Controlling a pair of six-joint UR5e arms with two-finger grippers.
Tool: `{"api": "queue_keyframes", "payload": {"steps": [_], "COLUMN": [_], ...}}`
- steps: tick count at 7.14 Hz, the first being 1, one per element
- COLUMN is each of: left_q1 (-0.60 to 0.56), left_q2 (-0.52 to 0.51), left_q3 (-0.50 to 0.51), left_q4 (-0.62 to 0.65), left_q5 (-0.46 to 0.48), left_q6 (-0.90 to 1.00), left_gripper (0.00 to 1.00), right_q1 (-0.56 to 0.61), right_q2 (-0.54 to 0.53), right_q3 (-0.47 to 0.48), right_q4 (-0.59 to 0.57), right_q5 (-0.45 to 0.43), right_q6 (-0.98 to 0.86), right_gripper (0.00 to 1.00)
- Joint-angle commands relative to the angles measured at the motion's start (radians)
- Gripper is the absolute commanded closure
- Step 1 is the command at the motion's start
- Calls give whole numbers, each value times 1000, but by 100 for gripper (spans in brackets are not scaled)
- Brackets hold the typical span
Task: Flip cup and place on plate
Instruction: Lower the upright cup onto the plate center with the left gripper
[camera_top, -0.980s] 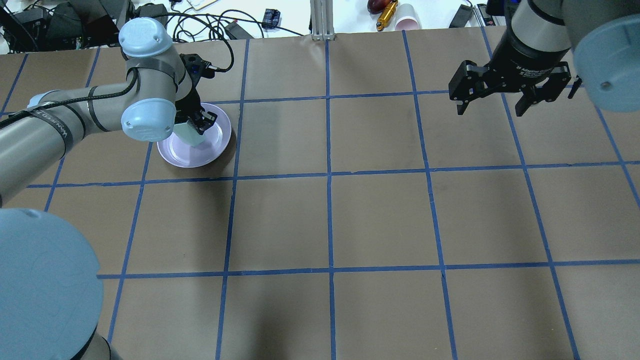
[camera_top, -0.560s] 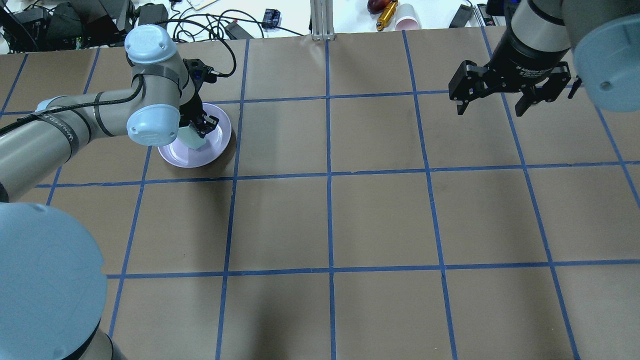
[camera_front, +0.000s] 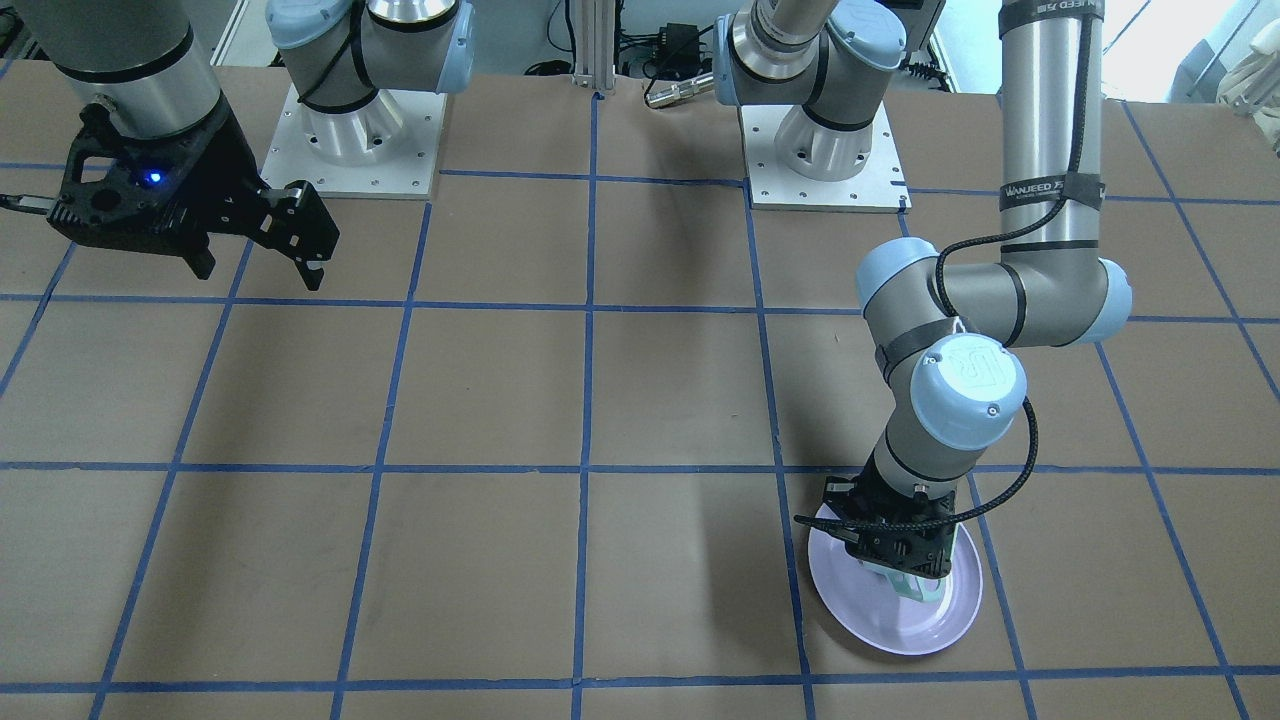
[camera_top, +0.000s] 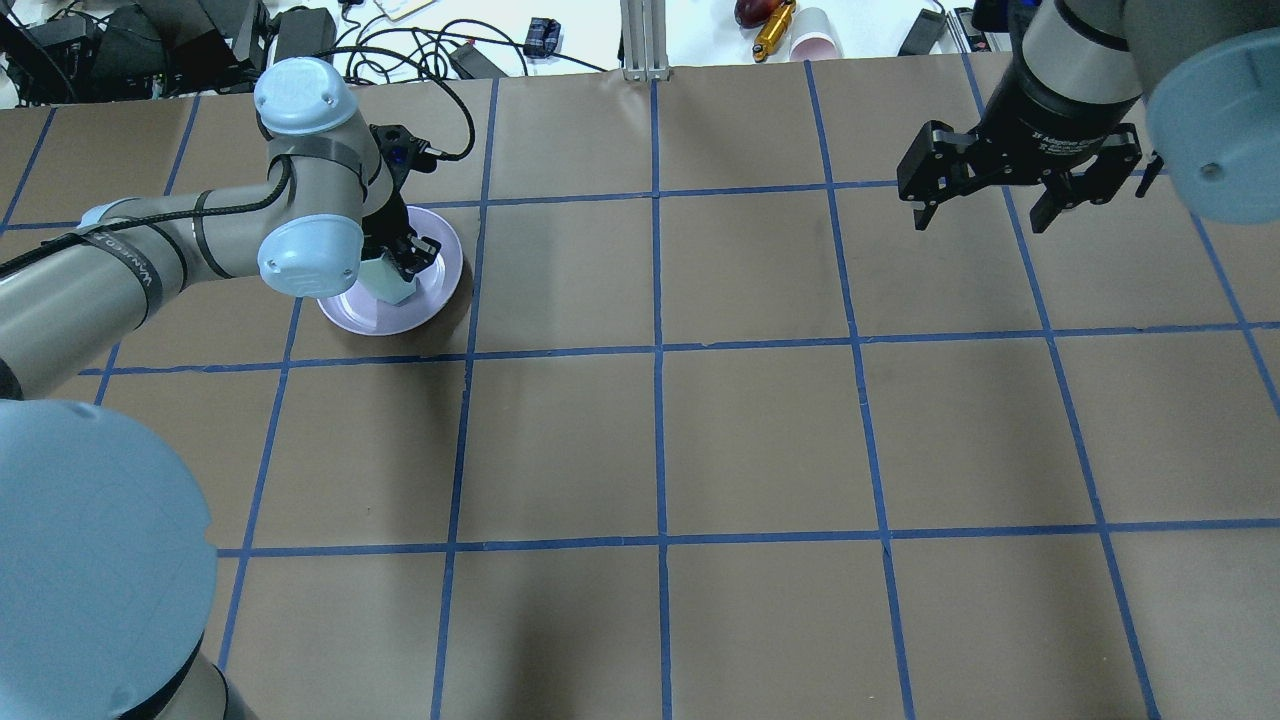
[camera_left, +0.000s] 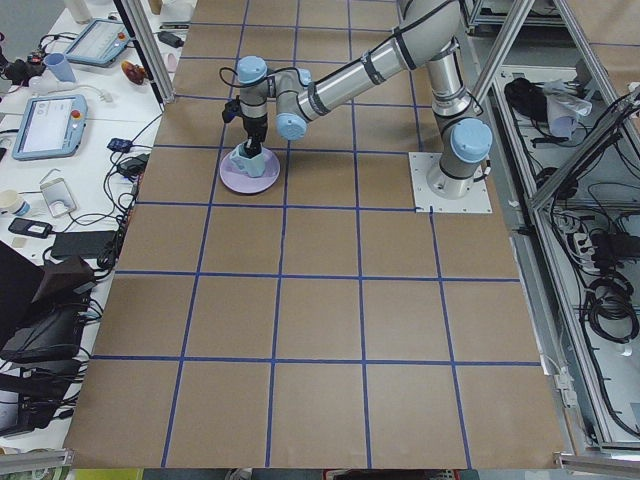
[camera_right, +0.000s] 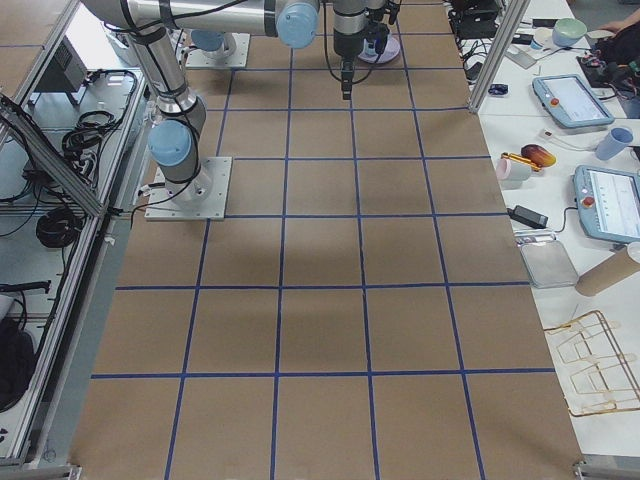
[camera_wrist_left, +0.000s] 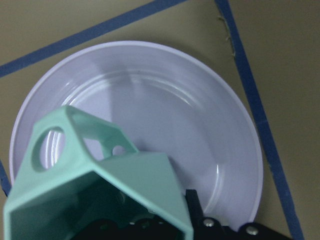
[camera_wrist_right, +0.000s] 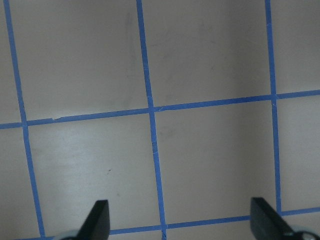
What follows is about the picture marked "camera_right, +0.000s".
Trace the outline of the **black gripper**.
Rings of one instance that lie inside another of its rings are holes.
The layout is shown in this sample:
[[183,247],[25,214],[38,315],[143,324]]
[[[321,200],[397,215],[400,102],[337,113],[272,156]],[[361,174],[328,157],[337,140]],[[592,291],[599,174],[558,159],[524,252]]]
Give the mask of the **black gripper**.
[[367,26],[365,7],[334,7],[333,49],[340,57],[342,98],[350,100],[355,58],[364,47]]
[[381,9],[367,11],[367,25],[365,31],[365,40],[377,43],[375,50],[378,54],[384,51],[389,28],[383,22],[384,11]]

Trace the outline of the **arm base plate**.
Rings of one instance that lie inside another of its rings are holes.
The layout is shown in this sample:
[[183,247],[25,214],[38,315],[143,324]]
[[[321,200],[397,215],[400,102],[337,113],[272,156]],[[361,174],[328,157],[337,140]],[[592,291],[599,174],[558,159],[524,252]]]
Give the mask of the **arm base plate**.
[[200,70],[245,68],[249,44],[250,35],[246,33],[193,30],[185,66]]
[[231,157],[205,157],[201,160],[198,176],[176,197],[181,186],[165,185],[164,175],[156,168],[154,181],[163,186],[154,188],[149,195],[150,207],[144,217],[148,221],[196,221],[225,218],[226,202],[232,171]]

